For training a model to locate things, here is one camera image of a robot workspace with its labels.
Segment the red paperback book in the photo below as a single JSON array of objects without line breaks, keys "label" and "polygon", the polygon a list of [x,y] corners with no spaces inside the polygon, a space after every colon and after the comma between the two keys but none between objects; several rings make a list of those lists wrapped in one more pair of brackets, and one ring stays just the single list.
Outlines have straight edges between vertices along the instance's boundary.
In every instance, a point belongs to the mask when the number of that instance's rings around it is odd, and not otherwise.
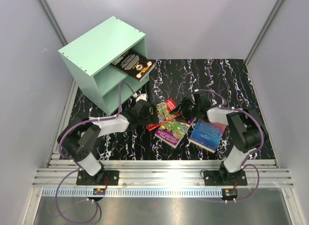
[{"label": "red paperback book", "polygon": [[170,114],[170,112],[174,110],[176,107],[177,107],[176,103],[171,98],[165,100],[164,102],[157,104],[156,112],[157,112],[159,122],[157,124],[147,125],[146,127],[148,131],[153,131],[156,128],[159,128],[164,123],[169,122],[172,119],[175,119],[178,116],[180,116],[181,115],[180,113]]}]

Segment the purple treehouse book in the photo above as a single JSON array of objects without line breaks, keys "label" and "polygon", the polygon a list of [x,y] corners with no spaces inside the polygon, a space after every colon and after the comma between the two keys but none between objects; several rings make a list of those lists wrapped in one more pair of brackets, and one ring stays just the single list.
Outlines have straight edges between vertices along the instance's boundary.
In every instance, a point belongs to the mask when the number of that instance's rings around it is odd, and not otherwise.
[{"label": "purple treehouse book", "polygon": [[176,148],[191,127],[194,120],[195,118],[192,118],[189,122],[181,122],[176,119],[172,119],[162,124],[154,135],[161,141],[170,145],[172,148]]}]

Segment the black paperback book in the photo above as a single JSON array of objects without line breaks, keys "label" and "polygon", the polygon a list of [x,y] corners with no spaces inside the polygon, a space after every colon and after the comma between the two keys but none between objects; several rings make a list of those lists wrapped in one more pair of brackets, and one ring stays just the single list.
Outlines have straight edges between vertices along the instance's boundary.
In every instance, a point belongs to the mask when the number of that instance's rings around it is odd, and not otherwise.
[{"label": "black paperback book", "polygon": [[116,58],[111,66],[141,82],[155,68],[155,61],[130,49]]}]

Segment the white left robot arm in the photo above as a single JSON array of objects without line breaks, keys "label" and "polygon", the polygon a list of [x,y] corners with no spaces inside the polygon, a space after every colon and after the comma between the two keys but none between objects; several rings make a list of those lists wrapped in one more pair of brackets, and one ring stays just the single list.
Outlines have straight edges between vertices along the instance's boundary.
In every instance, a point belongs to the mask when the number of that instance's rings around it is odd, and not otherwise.
[{"label": "white left robot arm", "polygon": [[98,185],[103,182],[105,170],[104,165],[92,153],[97,139],[158,122],[156,106],[140,99],[133,106],[113,116],[79,116],[74,125],[67,126],[62,131],[57,143],[59,150],[66,152],[65,157],[77,163],[93,185]]}]

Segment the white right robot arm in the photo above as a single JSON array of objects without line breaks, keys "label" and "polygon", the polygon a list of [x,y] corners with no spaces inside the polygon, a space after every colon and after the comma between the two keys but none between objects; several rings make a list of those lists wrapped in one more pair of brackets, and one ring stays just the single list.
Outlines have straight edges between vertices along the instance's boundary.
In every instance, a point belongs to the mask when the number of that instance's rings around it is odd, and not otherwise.
[{"label": "white right robot arm", "polygon": [[245,168],[250,156],[262,149],[269,134],[256,108],[228,108],[224,98],[223,103],[212,106],[207,93],[219,96],[210,90],[197,89],[191,97],[184,97],[170,113],[179,113],[186,122],[194,117],[229,128],[233,148],[220,164],[217,176],[222,184],[230,185]]}]

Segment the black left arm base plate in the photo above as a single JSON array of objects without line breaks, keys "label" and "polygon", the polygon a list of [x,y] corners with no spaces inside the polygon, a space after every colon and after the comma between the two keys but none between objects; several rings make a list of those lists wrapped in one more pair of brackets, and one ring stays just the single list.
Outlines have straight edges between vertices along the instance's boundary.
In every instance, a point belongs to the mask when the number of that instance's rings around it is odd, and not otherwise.
[{"label": "black left arm base plate", "polygon": [[77,175],[76,184],[82,186],[117,186],[119,182],[118,170],[104,170],[99,171],[95,176],[90,176],[85,170],[79,171]]}]

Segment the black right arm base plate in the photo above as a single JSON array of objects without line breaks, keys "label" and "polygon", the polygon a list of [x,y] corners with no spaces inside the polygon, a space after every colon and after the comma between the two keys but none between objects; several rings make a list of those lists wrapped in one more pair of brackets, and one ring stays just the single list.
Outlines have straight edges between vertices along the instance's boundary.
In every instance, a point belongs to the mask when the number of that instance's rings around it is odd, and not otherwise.
[{"label": "black right arm base plate", "polygon": [[225,170],[204,170],[204,183],[206,186],[247,186],[245,171],[239,170],[234,173]]}]

